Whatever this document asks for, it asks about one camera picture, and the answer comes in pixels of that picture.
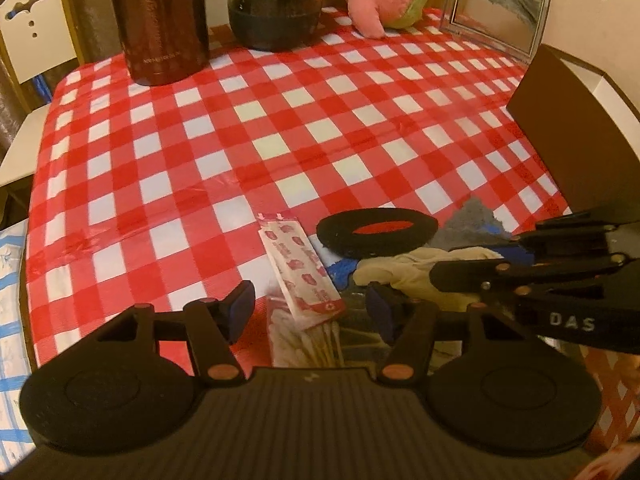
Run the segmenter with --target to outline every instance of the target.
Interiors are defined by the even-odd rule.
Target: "curtain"
[[[76,10],[80,33],[84,39],[89,62],[105,59],[120,52],[118,29],[111,0],[72,0]],[[44,77],[53,91],[58,82],[76,66],[69,62],[45,73]],[[26,113],[22,110],[9,82],[4,66],[0,70],[0,154],[8,149]],[[41,103],[34,88],[28,88],[34,107]]]

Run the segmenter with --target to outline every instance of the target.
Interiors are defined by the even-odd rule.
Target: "white chair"
[[[72,59],[84,64],[77,23],[70,0],[5,0],[0,5],[0,56],[29,114],[0,165],[0,187],[36,170],[49,105],[32,110],[21,85]]]

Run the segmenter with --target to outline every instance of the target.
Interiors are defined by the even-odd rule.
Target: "metallic brown canister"
[[[112,0],[131,78],[145,86],[180,81],[209,60],[204,0]]]

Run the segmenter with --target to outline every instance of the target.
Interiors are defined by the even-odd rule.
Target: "table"
[[[269,54],[212,36],[210,67],[134,84],[122,56],[56,89],[34,176],[27,280],[44,363],[136,302],[180,310],[273,277],[255,214],[290,210],[311,239],[338,211],[445,221],[473,194],[509,231],[566,203],[505,109],[524,69],[438,31],[383,41],[323,10],[317,41]],[[269,364],[264,312],[234,351]],[[183,364],[184,348],[165,348]]]

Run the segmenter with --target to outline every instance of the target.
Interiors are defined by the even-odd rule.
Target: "framed picture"
[[[440,28],[529,64],[545,30],[551,0],[445,0]]]

